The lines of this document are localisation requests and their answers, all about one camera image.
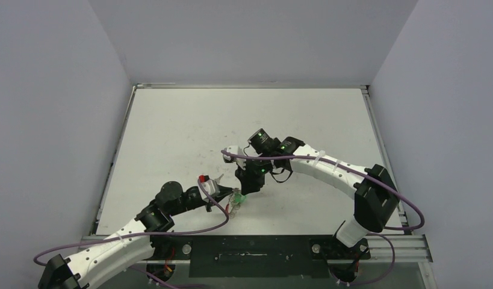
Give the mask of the key with red tag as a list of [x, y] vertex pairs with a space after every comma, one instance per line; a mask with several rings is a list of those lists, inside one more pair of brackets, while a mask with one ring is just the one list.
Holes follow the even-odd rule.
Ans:
[[216, 183], [220, 183], [222, 177], [224, 177], [223, 173], [218, 178], [215, 179]]

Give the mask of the metal keyring with red handle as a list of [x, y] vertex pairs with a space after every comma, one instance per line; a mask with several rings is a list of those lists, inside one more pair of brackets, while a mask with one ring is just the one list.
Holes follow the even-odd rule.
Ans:
[[239, 188], [234, 188], [232, 194], [229, 196], [228, 203], [225, 210], [230, 219], [233, 219], [240, 209], [242, 203], [246, 200], [246, 196], [242, 194]]

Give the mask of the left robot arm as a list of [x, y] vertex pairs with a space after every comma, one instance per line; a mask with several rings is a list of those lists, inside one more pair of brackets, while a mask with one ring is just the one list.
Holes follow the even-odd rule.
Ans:
[[238, 188], [224, 187], [208, 176], [200, 176], [187, 190], [169, 181], [146, 207], [107, 238], [90, 242], [70, 256], [53, 256], [45, 264], [38, 288], [98, 288], [139, 261], [163, 259], [171, 244], [162, 235], [174, 235], [173, 216], [200, 207], [209, 211], [238, 192]]

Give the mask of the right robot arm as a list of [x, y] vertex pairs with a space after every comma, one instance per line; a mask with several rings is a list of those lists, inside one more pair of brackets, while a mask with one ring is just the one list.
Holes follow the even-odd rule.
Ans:
[[236, 178], [242, 194], [256, 193], [265, 184], [265, 175], [279, 169], [290, 174], [311, 176], [347, 195], [354, 204], [353, 214], [335, 233], [331, 249], [338, 258], [347, 258], [355, 245], [371, 232], [381, 233], [397, 210], [400, 199], [394, 183], [383, 166], [356, 166], [337, 160], [294, 137], [283, 140], [259, 129], [248, 144], [256, 152], [247, 156], [238, 146], [225, 148], [223, 159], [236, 163]]

